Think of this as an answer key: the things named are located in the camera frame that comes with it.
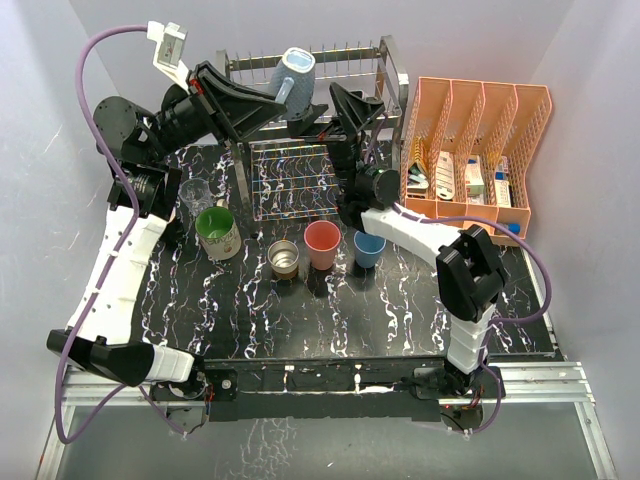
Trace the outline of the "grey-blue handled mug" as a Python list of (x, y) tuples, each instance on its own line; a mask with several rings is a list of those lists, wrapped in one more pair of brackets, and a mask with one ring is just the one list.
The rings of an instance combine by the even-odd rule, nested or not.
[(315, 85), (315, 57), (299, 47), (287, 49), (267, 86), (275, 101), (286, 107), (285, 121), (298, 121), (311, 105)]

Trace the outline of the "clear plastic cup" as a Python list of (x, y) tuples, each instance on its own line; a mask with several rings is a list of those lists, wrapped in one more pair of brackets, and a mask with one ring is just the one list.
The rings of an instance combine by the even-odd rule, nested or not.
[(209, 182), (201, 178), (191, 178), (182, 183), (179, 197), (194, 217), (214, 206)]

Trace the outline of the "pink plastic cup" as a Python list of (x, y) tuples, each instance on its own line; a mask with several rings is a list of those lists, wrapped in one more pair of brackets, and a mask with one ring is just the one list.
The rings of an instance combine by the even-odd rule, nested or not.
[(311, 265), (316, 270), (324, 271), (332, 267), (341, 238), (341, 231), (333, 222), (318, 220), (307, 226), (304, 242)]

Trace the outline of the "cream floral mug green inside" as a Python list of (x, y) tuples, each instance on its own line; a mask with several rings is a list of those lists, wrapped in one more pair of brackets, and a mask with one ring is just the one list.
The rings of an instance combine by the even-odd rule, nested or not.
[(199, 243), (210, 260), (229, 260), (240, 251), (239, 228), (224, 199), (203, 210), (196, 217), (195, 228)]

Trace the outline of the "light blue plastic cup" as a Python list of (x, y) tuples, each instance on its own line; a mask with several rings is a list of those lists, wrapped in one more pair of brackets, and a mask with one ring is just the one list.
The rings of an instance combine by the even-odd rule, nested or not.
[(363, 269), (373, 268), (386, 247), (382, 237), (356, 231), (354, 234), (355, 262)]

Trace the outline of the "cream and brown steel cup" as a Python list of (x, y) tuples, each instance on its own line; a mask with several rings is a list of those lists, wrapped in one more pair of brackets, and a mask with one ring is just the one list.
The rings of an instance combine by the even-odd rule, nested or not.
[(267, 251), (267, 259), (278, 279), (290, 280), (298, 273), (299, 249), (289, 240), (282, 239), (272, 243)]

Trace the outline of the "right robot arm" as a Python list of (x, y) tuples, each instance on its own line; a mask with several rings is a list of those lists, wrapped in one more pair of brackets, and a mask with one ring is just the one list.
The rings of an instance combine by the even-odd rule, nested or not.
[(276, 100), (292, 137), (327, 149), (338, 185), (336, 207), (342, 222), (361, 233), (390, 241), (432, 266), (439, 298), (451, 315), (449, 347), (438, 376), (441, 393), (466, 397), (478, 389), (486, 369), (483, 347), (489, 320), (507, 274), (488, 233), (478, 225), (446, 226), (399, 205), (401, 175), (367, 162), (366, 128), (385, 111), (383, 101), (329, 86), (330, 121), (320, 121), (327, 105), (312, 102), (313, 90), (283, 88)]

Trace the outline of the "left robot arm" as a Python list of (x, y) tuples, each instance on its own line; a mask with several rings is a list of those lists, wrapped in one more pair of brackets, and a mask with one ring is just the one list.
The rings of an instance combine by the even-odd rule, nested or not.
[(113, 184), (89, 283), (67, 326), (46, 340), (61, 369), (73, 364), (127, 386), (171, 382), (186, 399), (204, 392), (207, 376), (192, 354), (131, 337), (142, 277), (178, 198), (182, 173), (165, 159), (207, 135), (223, 143), (247, 140), (285, 115), (288, 95), (286, 87), (264, 92), (234, 83), (203, 62), (169, 88), (156, 113), (120, 96), (95, 107), (89, 124)]

